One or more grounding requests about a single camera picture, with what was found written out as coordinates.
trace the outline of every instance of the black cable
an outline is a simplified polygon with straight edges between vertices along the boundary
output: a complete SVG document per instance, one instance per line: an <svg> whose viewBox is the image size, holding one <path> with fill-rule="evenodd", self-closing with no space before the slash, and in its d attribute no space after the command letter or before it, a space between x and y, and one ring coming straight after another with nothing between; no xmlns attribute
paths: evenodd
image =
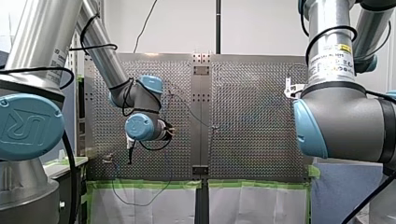
<svg viewBox="0 0 396 224"><path fill-rule="evenodd" d="M97 45L91 47L84 47L84 48L76 48L76 49L69 49L70 51L77 51L77 50L87 50L87 49L101 49L105 47L112 47L114 50L117 50L119 47L115 44L105 44L105 45Z"/></svg>
<svg viewBox="0 0 396 224"><path fill-rule="evenodd" d="M376 97L381 97L381 98L384 98L384 100L391 101L394 104L396 104L396 99L394 99L393 97L391 97L389 95L382 94L382 93L375 92L375 91L366 91L366 94L370 94L370 95L373 95Z"/></svg>
<svg viewBox="0 0 396 224"><path fill-rule="evenodd" d="M157 4L157 2L158 2L158 0L155 0L154 3L152 4L151 10L149 11L148 16L146 17L146 20L145 20L145 24L143 25L143 29L142 29L142 31L140 32L139 36L136 39L136 45L134 46L134 53L136 53L137 46L139 45L140 36L142 36L142 34L145 32L146 26L147 26L148 21L149 21L149 17L151 16L151 13L154 10L155 5Z"/></svg>
<svg viewBox="0 0 396 224"><path fill-rule="evenodd" d="M87 49L101 49L101 48L111 47L114 50L117 50L119 48L115 44L104 44L104 45L98 45L98 46L84 47L85 34L87 34L88 28L91 26L91 24L93 23L93 21L96 18L100 18L99 13L90 17L90 19L87 21L87 24L85 24L84 28L82 29L81 35L79 36L79 44L81 45L81 48L69 49L70 51L84 50L84 52L89 55L89 53L87 52Z"/></svg>
<svg viewBox="0 0 396 224"><path fill-rule="evenodd" d="M134 143L130 148L128 148L128 165L132 165L132 154L134 153L134 145L136 144L136 141L134 140Z"/></svg>
<svg viewBox="0 0 396 224"><path fill-rule="evenodd" d="M327 32L330 32L332 30L348 30L352 32L354 35L352 41L354 41L358 37L358 32L355 30L355 28L347 25L334 26L320 32L311 40L311 42L308 45L308 48L306 49L305 62L307 65L309 65L309 53L311 52L312 47L314 47L314 45L318 42L318 40L320 40L324 35L326 35Z"/></svg>
<svg viewBox="0 0 396 224"><path fill-rule="evenodd" d="M386 94L374 92L374 91L366 91L366 94L370 94L373 96L381 97L385 100L391 101L396 104L396 99ZM361 209L363 209L373 198L375 198L379 193L382 192L394 179L396 178L396 171L394 171L380 186L378 186L369 196L367 196L363 202L361 202L342 222L342 224L347 224L354 216L356 216Z"/></svg>
<svg viewBox="0 0 396 224"><path fill-rule="evenodd" d="M158 193L151 199L151 201L149 201L148 203L145 203L145 204L128 203L128 202L126 202L126 201L123 200L123 199L120 197L120 195L116 192L116 190L115 190L115 188L114 188L114 180L111 180L111 186L112 186L112 188L113 188L113 192L114 192L114 194L116 195L116 197L117 197L120 201L122 201L123 203L128 204L128 205L139 206L139 207L146 207L146 206L151 205L151 204L154 202L154 200L155 200L158 196L160 196L160 194L163 193L163 192L169 187L169 185L171 184L171 182L172 182L172 180L173 180L172 166L171 166L171 162L170 162L168 156L166 155L166 151L163 152L163 156L164 156L165 161L166 161L166 166L167 166L168 169L169 169L169 170L168 170L168 171L169 171L169 175L170 175L170 176L169 176L169 180L168 180L167 184L165 185L165 187L164 187L163 189L161 189L160 192L158 192ZM119 166L118 166L116 163L114 163L114 162L113 162L113 164L114 164L114 166L115 166L117 175L119 175L119 171L120 171Z"/></svg>
<svg viewBox="0 0 396 224"><path fill-rule="evenodd" d="M372 55L375 55L379 50L381 50L387 44L387 42L389 41L389 38L390 38L390 34L392 32L392 23L390 21L388 22L388 27L389 27L388 34L387 34L387 37L385 38L384 42L377 49L375 49L373 52L371 52L367 55L364 55L364 56L354 58L355 62L363 62L363 59L368 58Z"/></svg>
<svg viewBox="0 0 396 224"><path fill-rule="evenodd" d="M157 96L155 96L154 93L152 93L151 90L149 90L139 79L137 79L136 82L139 83L140 86L143 87L143 89L145 89L155 99L155 101L157 101L159 107L158 110L161 110L163 106L161 105L161 101L157 98Z"/></svg>
<svg viewBox="0 0 396 224"><path fill-rule="evenodd" d="M347 224L354 216L356 216L361 209L363 209L376 195L378 195L382 190L384 190L396 177L396 171L394 171L378 188L376 188L366 199L361 202L342 222L342 224Z"/></svg>
<svg viewBox="0 0 396 224"><path fill-rule="evenodd" d="M67 137L66 131L64 131L64 135L62 136L64 140L64 148L66 149L66 154L69 159L70 166L70 179L71 179L71 203L70 203L70 216L69 216L69 224L74 224L76 221L76 206L77 206L77 168L74 160L73 149L70 146L69 138Z"/></svg>
<svg viewBox="0 0 396 224"><path fill-rule="evenodd" d="M130 78L130 83L129 83L129 86L128 86L128 90L125 91L125 92L124 92L124 95L123 95L122 115L123 115L124 117L129 117L130 115L132 115L132 113L134 113L134 110L132 110L132 111L129 112L128 114L125 113L126 106L131 107L130 105L128 105L127 100L128 100L128 97L129 97L130 94L131 94L131 89L132 89L132 86L133 86L133 85L134 85L134 79L133 79L133 78Z"/></svg>
<svg viewBox="0 0 396 224"><path fill-rule="evenodd" d="M82 29L81 34L79 35L79 44L81 45L82 48L84 48L85 34L87 34L88 28L91 26L91 24L96 18L99 18L99 13L90 17L90 19L87 21L87 24L85 24L84 28Z"/></svg>
<svg viewBox="0 0 396 224"><path fill-rule="evenodd" d="M66 84L64 84L62 87L60 87L61 90L68 87L75 79L74 73L70 69L67 69L64 67L17 68L17 69L0 70L0 74L8 75L10 73L24 73L24 72L38 72L38 71L52 71L52 70L64 71L64 72L67 72L68 74L70 74L70 79L66 82Z"/></svg>
<svg viewBox="0 0 396 224"><path fill-rule="evenodd" d="M166 147L171 143L171 141L172 141L172 138L169 138L169 140L166 142L165 145L163 145L162 147L158 147L158 148L149 148L149 147L146 147L141 141L139 141L139 144L140 144L140 146L142 146L145 150L148 150L148 151L160 151L160 150L163 150L164 148L166 148Z"/></svg>
<svg viewBox="0 0 396 224"><path fill-rule="evenodd" d="M306 2L306 0L303 0L303 2L301 3L301 8L300 8L300 21L301 21L301 26L303 27L303 31L304 31L304 34L306 35L306 36L309 36L309 33L308 33L308 31L306 31L306 28L305 28L305 23L304 23L304 6L305 6L305 2Z"/></svg>
<svg viewBox="0 0 396 224"><path fill-rule="evenodd" d="M191 108L187 105L186 102L184 102L183 99L181 99L181 97L177 94L173 94L170 93L173 96L177 96L178 99L180 99L181 103L183 103L184 106L186 106L186 108L189 110L190 114L192 115L193 118L195 118L196 120L198 120L202 125L204 125L206 128L210 128L210 125L205 124L203 121L201 121L196 115L194 115L194 113L192 113Z"/></svg>

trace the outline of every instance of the end effector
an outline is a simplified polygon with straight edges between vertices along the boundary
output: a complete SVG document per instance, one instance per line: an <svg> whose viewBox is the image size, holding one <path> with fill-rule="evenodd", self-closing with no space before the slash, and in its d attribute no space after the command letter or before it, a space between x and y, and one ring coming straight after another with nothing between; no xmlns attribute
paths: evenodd
<svg viewBox="0 0 396 224"><path fill-rule="evenodd" d="M131 80L111 90L109 100L113 105L133 108L125 122L128 137L136 141L166 141L172 137L172 125L159 119L162 94L163 82L154 76L141 76L135 85Z"/></svg>

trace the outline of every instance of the perforated metal panel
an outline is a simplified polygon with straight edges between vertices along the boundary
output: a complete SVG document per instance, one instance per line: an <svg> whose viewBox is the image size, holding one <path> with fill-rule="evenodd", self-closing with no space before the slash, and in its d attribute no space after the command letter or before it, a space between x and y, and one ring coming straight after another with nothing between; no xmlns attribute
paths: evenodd
<svg viewBox="0 0 396 224"><path fill-rule="evenodd" d="M188 108L177 94L190 105L191 56L149 57L145 55L121 55L126 72L131 77L154 75L163 79L163 109L161 118L166 118L177 127L177 135L162 151L147 151L136 144L132 165L128 165L128 151L124 131L125 118L119 108L108 101L108 89L96 69L92 69L92 137L94 156L88 176L90 179L109 179L116 174L114 165L103 163L103 157L113 154L114 162L120 167L118 177L132 179L167 180L172 167L173 179L191 179L191 132ZM163 145L146 143L155 148Z"/></svg>
<svg viewBox="0 0 396 224"><path fill-rule="evenodd" d="M283 94L296 57L212 58L209 176L304 181L305 158L295 140L292 100ZM304 67L290 69L306 82Z"/></svg>
<svg viewBox="0 0 396 224"><path fill-rule="evenodd" d="M208 165L210 178L304 181L309 160L297 149L291 100L283 94L290 67L304 58L210 55L209 62L206 57L205 65L200 65L192 55L121 54L131 77L150 74L164 80L161 117L177 128L165 151L146 151L137 145L132 165L127 165L126 118L109 105L107 87L88 62L89 179L115 176L114 166L103 163L103 157L112 153L121 178L167 180L165 153L174 179L192 179L193 165ZM210 72L194 74L194 66ZM301 66L290 69L292 82L305 83L305 72ZM171 97L169 91L182 100ZM211 127L200 124L186 105ZM147 143L150 147L161 144Z"/></svg>

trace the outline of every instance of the metal post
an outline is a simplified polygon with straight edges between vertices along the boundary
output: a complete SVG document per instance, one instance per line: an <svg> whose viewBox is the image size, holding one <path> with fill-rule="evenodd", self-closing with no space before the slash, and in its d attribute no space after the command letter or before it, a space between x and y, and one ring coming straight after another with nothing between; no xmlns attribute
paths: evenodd
<svg viewBox="0 0 396 224"><path fill-rule="evenodd" d="M216 54L221 54L221 0L216 0Z"/></svg>

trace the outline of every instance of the teal joint cap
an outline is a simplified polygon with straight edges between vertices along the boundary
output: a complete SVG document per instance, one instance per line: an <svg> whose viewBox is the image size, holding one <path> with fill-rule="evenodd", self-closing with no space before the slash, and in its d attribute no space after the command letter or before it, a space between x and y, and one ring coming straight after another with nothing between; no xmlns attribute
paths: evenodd
<svg viewBox="0 0 396 224"><path fill-rule="evenodd" d="M116 103L114 103L113 96L111 96L111 92L108 93L108 98L107 98L107 100L108 100L108 102L109 102L112 106L117 107L117 106L116 106Z"/></svg>
<svg viewBox="0 0 396 224"><path fill-rule="evenodd" d="M139 80L150 91L163 94L163 81L159 77L144 75L141 76Z"/></svg>
<svg viewBox="0 0 396 224"><path fill-rule="evenodd" d="M369 67L367 68L366 72L373 72L376 69L377 64L378 64L378 57L375 55Z"/></svg>
<svg viewBox="0 0 396 224"><path fill-rule="evenodd" d="M329 153L320 128L304 100L294 101L298 148L307 156L327 159Z"/></svg>
<svg viewBox="0 0 396 224"><path fill-rule="evenodd" d="M125 132L134 140L148 141L154 135L154 124L145 114L133 114L125 122Z"/></svg>
<svg viewBox="0 0 396 224"><path fill-rule="evenodd" d="M395 90L395 91L388 91L388 92L387 92L387 95L388 95L388 96L391 96L391 97L393 97L393 98L396 98L396 90Z"/></svg>
<svg viewBox="0 0 396 224"><path fill-rule="evenodd" d="M17 93L0 97L0 160L26 161L51 151L64 134L64 116L51 100Z"/></svg>

